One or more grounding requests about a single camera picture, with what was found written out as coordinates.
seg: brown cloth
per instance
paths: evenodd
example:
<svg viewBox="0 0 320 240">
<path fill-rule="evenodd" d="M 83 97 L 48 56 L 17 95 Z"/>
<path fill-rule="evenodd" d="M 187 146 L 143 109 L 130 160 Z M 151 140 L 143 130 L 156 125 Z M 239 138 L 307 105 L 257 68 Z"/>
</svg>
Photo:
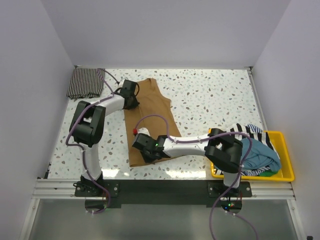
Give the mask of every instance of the brown cloth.
<svg viewBox="0 0 320 240">
<path fill-rule="evenodd" d="M 133 129 L 136 127 L 138 121 L 148 115 L 157 114 L 163 116 L 169 124 L 169 135 L 175 137 L 181 137 L 181 134 L 177 128 L 174 120 L 174 116 L 170 110 L 169 98 L 162 96 L 157 82 L 153 78 L 148 78 L 138 82 L 140 91 L 137 95 L 137 100 L 140 103 L 138 107 L 131 110 L 124 110 L 124 121 L 126 127 L 126 136 L 129 149 L 129 164 L 130 167 L 144 166 L 149 163 L 145 163 L 140 151 L 132 147 L 134 141 Z M 167 134 L 166 123 L 163 119 L 156 116 L 147 117 L 142 120 L 137 126 L 137 130 L 140 128 L 147 128 L 150 136 L 153 139 L 157 139 L 159 135 Z M 169 160 L 171 158 L 162 158 L 156 160 L 154 163 Z"/>
</svg>

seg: zebra print cloth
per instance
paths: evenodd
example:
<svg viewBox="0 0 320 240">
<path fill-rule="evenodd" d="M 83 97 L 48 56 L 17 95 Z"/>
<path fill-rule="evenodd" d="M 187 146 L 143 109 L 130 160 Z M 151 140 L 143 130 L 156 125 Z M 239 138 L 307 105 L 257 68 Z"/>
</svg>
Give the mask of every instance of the zebra print cloth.
<svg viewBox="0 0 320 240">
<path fill-rule="evenodd" d="M 104 79 L 105 72 L 100 71 L 100 74 Z M 103 89 L 104 83 L 96 68 L 77 67 L 73 71 L 66 96 L 70 99 L 97 98 Z"/>
<path fill-rule="evenodd" d="M 277 151 L 275 150 L 275 147 L 273 146 L 273 144 L 270 141 L 268 133 L 266 133 L 266 132 L 254 132 L 253 129 L 256 130 L 256 128 L 257 128 L 257 131 L 259 131 L 259 130 L 262 131 L 261 128 L 255 126 L 253 124 L 248 124 L 247 126 L 243 126 L 243 125 L 240 125 L 239 123 L 236 123 L 236 124 L 232 125 L 231 127 L 227 128 L 225 131 L 226 132 L 243 132 L 243 133 L 246 133 L 246 134 L 248 134 L 250 136 L 250 138 L 258 140 L 259 142 L 263 143 L 264 145 L 267 145 L 269 148 L 271 148 L 273 151 L 275 151 L 276 154 L 278 155 Z M 236 139 L 240 140 L 240 141 L 245 138 L 245 136 L 242 136 L 242 135 L 235 135 L 234 137 Z M 254 176 L 258 176 L 259 174 L 261 174 L 261 173 L 263 173 L 265 171 L 268 171 L 268 170 L 270 170 L 270 167 L 265 166 L 265 167 L 261 167 L 259 169 L 242 171 L 241 175 L 242 176 L 254 177 Z M 216 175 L 223 175 L 224 172 L 221 171 L 220 169 L 216 168 L 215 169 L 215 174 Z"/>
</svg>

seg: white wall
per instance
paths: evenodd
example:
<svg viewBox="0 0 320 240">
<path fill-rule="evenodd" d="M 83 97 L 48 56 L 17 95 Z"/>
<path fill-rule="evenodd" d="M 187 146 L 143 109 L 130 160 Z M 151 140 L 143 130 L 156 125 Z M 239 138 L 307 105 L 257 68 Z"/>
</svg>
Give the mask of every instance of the white wall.
<svg viewBox="0 0 320 240">
<path fill-rule="evenodd" d="M 57 140 L 73 65 L 39 0 L 0 3 L 0 239 L 16 240 Z"/>
<path fill-rule="evenodd" d="M 290 0 L 42 0 L 74 65 L 253 66 Z"/>
<path fill-rule="evenodd" d="M 320 1 L 292 0 L 253 68 L 270 130 L 282 131 L 308 235 L 320 236 Z"/>
</svg>

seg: speckled tabletop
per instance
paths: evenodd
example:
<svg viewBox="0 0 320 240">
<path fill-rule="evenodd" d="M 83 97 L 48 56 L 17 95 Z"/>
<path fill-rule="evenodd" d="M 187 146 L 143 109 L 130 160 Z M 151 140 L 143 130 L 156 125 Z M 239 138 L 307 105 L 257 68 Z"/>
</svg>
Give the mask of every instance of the speckled tabletop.
<svg viewBox="0 0 320 240">
<path fill-rule="evenodd" d="M 234 123 L 262 128 L 246 70 L 108 69 L 116 78 L 141 81 L 155 78 L 161 93 L 171 99 L 171 111 L 182 136 L 198 136 L 208 128 L 224 129 Z M 116 83 L 106 74 L 106 81 Z M 102 97 L 110 94 L 105 87 Z M 92 102 L 98 98 L 87 99 Z M 75 109 L 81 99 L 69 100 L 49 168 L 49 179 L 79 179 L 80 150 L 65 145 Z M 203 156 L 182 156 L 148 166 L 129 167 L 123 110 L 105 118 L 99 143 L 104 179 L 212 179 L 210 162 Z"/>
</svg>

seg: yellow basket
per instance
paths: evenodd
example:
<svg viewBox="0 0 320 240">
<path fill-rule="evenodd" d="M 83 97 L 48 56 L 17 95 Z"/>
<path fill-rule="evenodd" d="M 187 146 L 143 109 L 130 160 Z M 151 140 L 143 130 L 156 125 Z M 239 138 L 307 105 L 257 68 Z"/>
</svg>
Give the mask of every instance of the yellow basket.
<svg viewBox="0 0 320 240">
<path fill-rule="evenodd" d="M 259 180 L 259 181 L 275 181 L 275 182 L 292 182 L 295 180 L 294 171 L 291 166 L 287 145 L 284 135 L 280 131 L 266 131 L 270 141 L 279 154 L 282 168 L 273 176 L 242 176 L 242 180 Z M 211 174 L 214 178 L 223 179 L 223 175 L 215 174 L 215 166 L 211 162 Z"/>
</svg>

